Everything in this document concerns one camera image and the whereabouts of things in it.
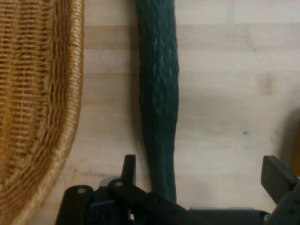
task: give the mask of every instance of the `cucumber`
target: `cucumber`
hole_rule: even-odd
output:
[[[174,0],[136,0],[140,111],[152,189],[176,202],[174,141],[179,104]]]

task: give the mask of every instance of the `wood grain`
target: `wood grain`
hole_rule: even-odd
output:
[[[175,170],[186,208],[272,211],[264,155],[288,161],[300,118],[300,1],[177,0],[180,110]],[[134,0],[86,0],[80,125],[67,164],[32,225],[53,225],[71,185],[97,188],[137,154],[149,190],[138,112]]]

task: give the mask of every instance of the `screw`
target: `screw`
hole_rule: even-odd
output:
[[[121,182],[121,181],[118,181],[118,182],[116,182],[116,183],[115,183],[115,186],[117,186],[117,187],[121,187],[121,186],[123,186],[123,182]]]
[[[83,187],[78,188],[77,193],[84,194],[86,192],[86,189]]]
[[[264,222],[267,222],[269,218],[270,218],[270,214],[264,215],[263,217]]]

